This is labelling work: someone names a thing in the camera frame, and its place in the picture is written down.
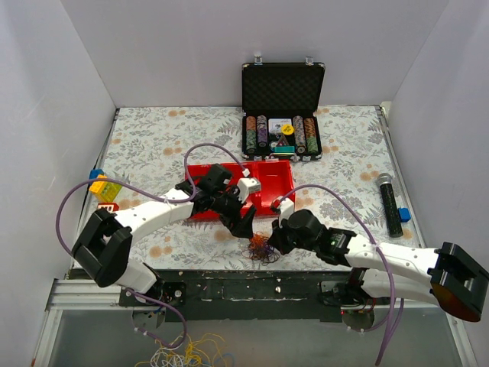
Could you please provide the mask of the red plastic compartment tray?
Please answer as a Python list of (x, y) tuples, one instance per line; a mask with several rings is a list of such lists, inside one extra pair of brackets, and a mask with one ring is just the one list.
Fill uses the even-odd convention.
[[(284, 196), (294, 188), (292, 172), (289, 161), (248, 161), (242, 162), (244, 168), (250, 171), (252, 177), (261, 183), (261, 191), (253, 193), (247, 198), (247, 202), (241, 209), (241, 215), (254, 205), (257, 209), (255, 218), (270, 217), (274, 214), (271, 209), (272, 203), (279, 197)], [(236, 163), (221, 164), (232, 173), (230, 184), (237, 184), (243, 178), (241, 168)], [(208, 173), (211, 164), (194, 164), (189, 166), (189, 173), (197, 183), (201, 176)], [(196, 214), (196, 221), (217, 221), (218, 213), (207, 211)]]

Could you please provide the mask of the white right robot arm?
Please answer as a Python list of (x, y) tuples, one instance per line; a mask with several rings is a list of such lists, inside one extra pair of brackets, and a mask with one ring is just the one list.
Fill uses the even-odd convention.
[(374, 245), (352, 231), (327, 228), (308, 209), (275, 219), (269, 243), (282, 255), (299, 248), (330, 265), (363, 269), (363, 277), (345, 285), (355, 304), (393, 295), (436, 304), (464, 321), (481, 320), (488, 272), (454, 243), (441, 248)]

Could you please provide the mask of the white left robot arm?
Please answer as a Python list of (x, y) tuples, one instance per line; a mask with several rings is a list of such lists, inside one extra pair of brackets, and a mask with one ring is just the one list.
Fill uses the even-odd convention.
[(207, 211), (217, 213), (234, 237), (252, 238), (256, 208), (241, 209), (261, 190), (261, 183), (249, 170), (242, 173), (232, 184), (232, 173), (213, 164), (206, 175), (188, 176), (156, 200), (114, 213), (98, 209), (76, 240), (72, 256), (99, 287), (129, 288), (143, 304), (153, 306), (164, 298), (164, 282), (149, 265), (130, 257), (131, 247), (158, 229)]

